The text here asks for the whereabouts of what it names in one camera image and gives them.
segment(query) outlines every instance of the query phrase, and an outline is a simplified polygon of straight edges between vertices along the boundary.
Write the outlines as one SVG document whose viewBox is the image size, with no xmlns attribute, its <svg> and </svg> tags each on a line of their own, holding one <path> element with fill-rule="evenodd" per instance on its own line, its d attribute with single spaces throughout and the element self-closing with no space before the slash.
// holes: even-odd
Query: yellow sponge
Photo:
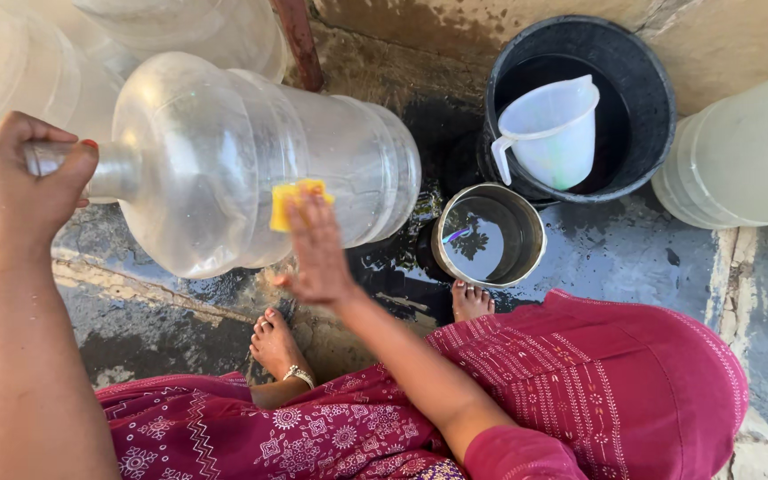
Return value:
<svg viewBox="0 0 768 480">
<path fill-rule="evenodd" d="M 294 184 L 275 185 L 272 187 L 272 221 L 269 227 L 275 232 L 289 232 L 289 217 L 286 215 L 286 200 L 291 198 L 295 203 L 301 202 L 301 188 L 312 191 L 318 188 L 322 191 L 322 197 L 329 205 L 333 205 L 335 198 L 325 192 L 324 180 L 299 180 Z"/>
</svg>

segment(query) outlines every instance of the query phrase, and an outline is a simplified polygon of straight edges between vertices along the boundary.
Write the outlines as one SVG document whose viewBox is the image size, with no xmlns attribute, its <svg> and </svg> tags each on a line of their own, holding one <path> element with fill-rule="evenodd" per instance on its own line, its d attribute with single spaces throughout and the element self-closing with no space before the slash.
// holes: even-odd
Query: sleeve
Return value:
<svg viewBox="0 0 768 480">
<path fill-rule="evenodd" d="M 478 434 L 464 454 L 473 480 L 587 480 L 573 452 L 539 431 L 500 425 Z"/>
</svg>

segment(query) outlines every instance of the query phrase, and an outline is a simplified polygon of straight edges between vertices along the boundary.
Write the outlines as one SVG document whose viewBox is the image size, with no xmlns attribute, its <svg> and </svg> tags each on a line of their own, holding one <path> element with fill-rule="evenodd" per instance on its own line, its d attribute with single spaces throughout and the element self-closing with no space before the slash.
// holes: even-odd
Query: maroon printed fabric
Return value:
<svg viewBox="0 0 768 480">
<path fill-rule="evenodd" d="M 543 305 L 447 325 L 427 341 L 521 427 L 476 437 L 466 458 L 475 480 L 710 478 L 730 458 L 748 406 L 727 345 L 664 308 L 554 289 Z M 124 479 L 464 474 L 382 365 L 276 411 L 253 405 L 236 373 L 139 380 L 97 398 Z"/>
</svg>

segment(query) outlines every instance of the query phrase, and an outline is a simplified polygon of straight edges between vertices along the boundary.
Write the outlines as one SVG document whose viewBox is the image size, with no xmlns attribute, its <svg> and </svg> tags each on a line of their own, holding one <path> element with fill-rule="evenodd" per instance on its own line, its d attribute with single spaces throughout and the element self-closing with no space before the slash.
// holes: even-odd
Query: black bucket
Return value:
<svg viewBox="0 0 768 480">
<path fill-rule="evenodd" d="M 528 200 L 607 202 L 650 180 L 674 139 L 674 90 L 651 49 L 611 21 L 592 16 L 559 16 L 532 24 L 508 42 L 485 92 L 484 155 L 480 169 L 500 181 L 490 143 L 500 137 L 499 114 L 525 93 L 561 80 L 591 74 L 600 91 L 595 110 L 592 173 L 566 191 L 531 176 L 509 150 L 512 190 Z"/>
</svg>

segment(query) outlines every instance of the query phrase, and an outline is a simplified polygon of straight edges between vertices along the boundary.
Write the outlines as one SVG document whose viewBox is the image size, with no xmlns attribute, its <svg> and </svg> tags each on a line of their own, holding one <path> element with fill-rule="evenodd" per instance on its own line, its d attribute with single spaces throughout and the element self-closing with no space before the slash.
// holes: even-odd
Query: concrete floor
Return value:
<svg viewBox="0 0 768 480">
<path fill-rule="evenodd" d="M 395 236 L 349 252 L 357 281 L 418 333 L 452 321 L 450 285 L 429 278 L 415 256 L 421 227 L 445 204 L 446 162 L 481 126 L 485 71 L 314 24 L 327 93 L 383 104 L 421 149 L 423 190 Z M 710 232 L 672 218 L 649 186 L 592 206 L 541 212 L 549 244 L 539 268 L 493 292 L 499 311 L 541 300 L 553 287 L 595 299 L 673 308 L 719 332 L 742 358 L 752 411 L 720 477 L 768 478 L 768 228 Z M 326 312 L 298 305 L 270 279 L 292 259 L 219 278 L 176 278 L 137 245 L 117 205 L 77 213 L 58 235 L 54 272 L 96 387 L 167 373 L 241 370 L 269 381 L 248 355 L 252 322 L 269 306 L 287 314 L 302 351 L 328 380 L 374 362 Z"/>
</svg>

